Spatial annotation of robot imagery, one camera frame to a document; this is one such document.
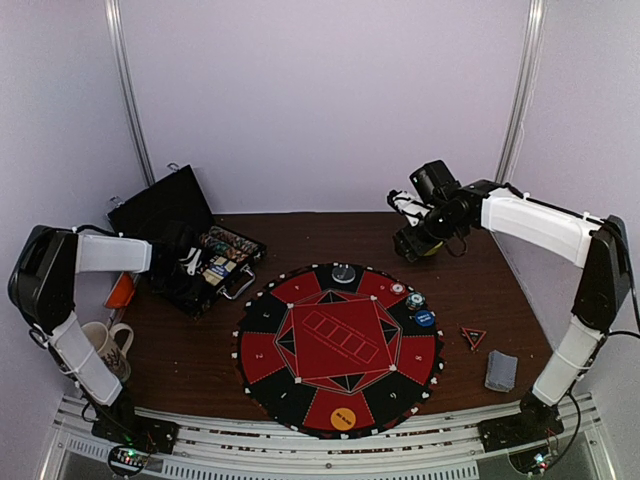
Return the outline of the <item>red five poker chip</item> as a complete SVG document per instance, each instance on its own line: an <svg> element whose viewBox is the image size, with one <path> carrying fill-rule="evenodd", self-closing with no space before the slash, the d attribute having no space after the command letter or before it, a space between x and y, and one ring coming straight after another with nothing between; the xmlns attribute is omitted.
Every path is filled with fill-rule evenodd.
<svg viewBox="0 0 640 480"><path fill-rule="evenodd" d="M403 293L406 292L406 287L399 282L395 282L390 285L390 291L394 295L402 295Z"/></svg>

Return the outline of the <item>blue small blind button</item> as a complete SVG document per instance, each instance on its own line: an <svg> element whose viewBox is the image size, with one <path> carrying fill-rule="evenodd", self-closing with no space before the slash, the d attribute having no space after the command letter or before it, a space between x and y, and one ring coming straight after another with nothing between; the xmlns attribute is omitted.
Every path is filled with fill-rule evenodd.
<svg viewBox="0 0 640 480"><path fill-rule="evenodd" d="M414 321L421 327L430 327L435 323L435 315L429 310L419 310L414 315Z"/></svg>

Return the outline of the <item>grey playing card deck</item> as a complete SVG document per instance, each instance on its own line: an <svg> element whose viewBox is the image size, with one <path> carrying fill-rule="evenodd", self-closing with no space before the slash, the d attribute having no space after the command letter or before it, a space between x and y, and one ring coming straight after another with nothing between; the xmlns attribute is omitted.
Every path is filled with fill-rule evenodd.
<svg viewBox="0 0 640 480"><path fill-rule="evenodd" d="M484 386L496 392L510 392L516 384L518 358L493 350L488 355Z"/></svg>

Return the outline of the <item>orange big blind button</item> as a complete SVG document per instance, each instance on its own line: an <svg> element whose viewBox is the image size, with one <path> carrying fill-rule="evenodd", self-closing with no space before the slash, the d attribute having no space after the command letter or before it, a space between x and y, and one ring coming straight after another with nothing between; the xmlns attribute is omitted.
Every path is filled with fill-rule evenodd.
<svg viewBox="0 0 640 480"><path fill-rule="evenodd" d="M356 425L357 417L353 410L347 407L335 409L330 415L332 427L338 431L349 431Z"/></svg>

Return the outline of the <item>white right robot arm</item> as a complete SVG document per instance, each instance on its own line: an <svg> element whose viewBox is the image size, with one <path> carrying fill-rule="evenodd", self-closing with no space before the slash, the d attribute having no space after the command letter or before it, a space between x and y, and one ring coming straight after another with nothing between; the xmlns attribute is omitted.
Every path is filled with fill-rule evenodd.
<svg viewBox="0 0 640 480"><path fill-rule="evenodd" d="M510 183L462 184L442 160L414 170L409 182L411 191L390 190L386 197L406 221L393 243L407 261L484 230L554 254L578 273L564 336L529 390L533 404L513 419L517 438L533 441L550 426L549 409L589 370L613 335L623 304L639 307L626 224L613 214L598 217L536 199Z"/></svg>

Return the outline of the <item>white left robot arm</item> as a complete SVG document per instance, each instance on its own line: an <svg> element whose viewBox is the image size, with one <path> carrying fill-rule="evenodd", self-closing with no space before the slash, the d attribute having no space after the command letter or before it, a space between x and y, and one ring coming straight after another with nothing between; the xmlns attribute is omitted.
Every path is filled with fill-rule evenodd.
<svg viewBox="0 0 640 480"><path fill-rule="evenodd" d="M76 313L76 278L99 272L141 274L170 291L181 278L193 277L204 258L197 235L182 222L170 223L155 237L91 224L37 225L15 263L8 296L28 324L30 336L91 402L109 409L104 425L123 444L137 442L144 424L133 414L128 388L82 330Z"/></svg>

